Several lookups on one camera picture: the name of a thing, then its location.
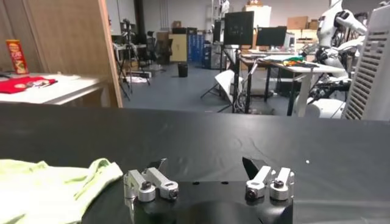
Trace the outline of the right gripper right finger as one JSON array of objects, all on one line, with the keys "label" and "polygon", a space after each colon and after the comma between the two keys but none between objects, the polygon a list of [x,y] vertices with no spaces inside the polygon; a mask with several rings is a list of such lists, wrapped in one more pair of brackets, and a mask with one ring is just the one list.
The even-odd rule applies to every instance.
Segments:
[{"label": "right gripper right finger", "polygon": [[266,193],[275,201],[294,198],[295,173],[290,168],[282,167],[277,172],[261,160],[243,157],[242,162],[249,178],[246,181],[246,198],[249,201],[263,198]]}]

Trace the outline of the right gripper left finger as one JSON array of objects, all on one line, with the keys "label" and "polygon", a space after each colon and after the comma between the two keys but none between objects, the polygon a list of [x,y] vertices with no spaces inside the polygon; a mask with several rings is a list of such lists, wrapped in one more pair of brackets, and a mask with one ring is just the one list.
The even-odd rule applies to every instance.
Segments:
[{"label": "right gripper left finger", "polygon": [[168,159],[151,162],[142,172],[133,169],[124,174],[124,198],[148,203],[156,199],[175,201],[179,196],[179,184],[165,176]]}]

